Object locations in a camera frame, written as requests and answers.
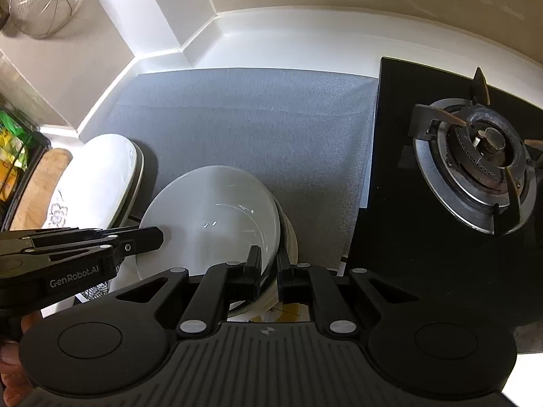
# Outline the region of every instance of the human hand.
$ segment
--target human hand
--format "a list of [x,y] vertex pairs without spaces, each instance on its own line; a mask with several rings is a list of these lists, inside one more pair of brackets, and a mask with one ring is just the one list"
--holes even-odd
[[[41,312],[33,312],[21,319],[23,334],[30,327],[41,320]],[[0,346],[0,374],[5,385],[4,403],[7,407],[14,407],[20,403],[30,392],[32,385],[26,378],[19,360],[19,343],[5,341]]]

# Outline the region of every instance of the snack package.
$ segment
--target snack package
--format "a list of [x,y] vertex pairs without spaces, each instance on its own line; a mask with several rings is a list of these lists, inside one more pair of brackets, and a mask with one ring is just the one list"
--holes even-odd
[[26,170],[28,152],[24,142],[28,141],[28,133],[11,116],[0,110],[0,160],[9,164],[15,161],[16,167]]
[[13,167],[12,171],[9,171],[11,166],[11,163],[6,163],[3,160],[0,162],[0,200],[2,202],[7,202],[17,183],[19,170]]

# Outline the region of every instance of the white plate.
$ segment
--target white plate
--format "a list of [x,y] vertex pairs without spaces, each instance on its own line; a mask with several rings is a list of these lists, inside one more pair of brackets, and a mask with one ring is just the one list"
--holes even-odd
[[109,228],[136,168],[136,149],[118,134],[91,139],[75,155],[51,198],[43,228]]
[[[291,221],[284,214],[283,209],[278,201],[276,201],[279,214],[281,215],[284,226],[282,231],[284,233],[285,244],[287,248],[288,259],[291,265],[298,263],[298,240],[292,227]],[[261,289],[260,298],[242,309],[233,309],[229,312],[229,321],[248,321],[258,315],[264,315],[266,311],[271,309],[279,303],[279,296],[277,293],[277,279],[270,283],[268,289]]]
[[275,261],[280,221],[271,193],[252,175],[211,166],[174,180],[153,200],[140,227],[158,226],[164,244],[136,256],[140,279],[182,266],[204,274],[217,263],[245,261],[262,249],[262,270]]
[[126,194],[124,204],[119,210],[119,213],[115,218],[115,222],[113,222],[111,225],[112,228],[121,228],[126,224],[128,216],[132,211],[132,207],[134,206],[134,202],[136,201],[139,186],[141,185],[141,179],[143,178],[143,167],[145,164],[143,152],[134,142],[132,142],[132,145],[134,145],[134,148],[136,149],[136,169],[134,172],[134,178],[132,179],[130,189]]

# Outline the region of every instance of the gas burner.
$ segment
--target gas burner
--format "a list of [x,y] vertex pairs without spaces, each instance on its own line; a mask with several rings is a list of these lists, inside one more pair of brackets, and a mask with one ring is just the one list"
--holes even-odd
[[426,182],[444,206],[478,231],[502,235],[519,229],[536,202],[536,167],[514,127],[492,110],[477,69],[471,100],[442,99],[413,108],[409,135]]

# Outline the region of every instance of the black glass cooktop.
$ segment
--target black glass cooktop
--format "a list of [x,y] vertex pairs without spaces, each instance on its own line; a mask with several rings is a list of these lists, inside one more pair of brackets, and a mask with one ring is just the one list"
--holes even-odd
[[[368,207],[359,211],[348,267],[486,312],[516,332],[519,352],[533,352],[543,343],[543,182],[522,228],[499,237],[484,234],[458,221],[432,193],[407,136],[416,103],[468,99],[470,83],[442,70],[382,59]],[[490,108],[522,139],[543,139],[542,110],[492,87],[489,94]],[[537,158],[537,150],[529,152]]]

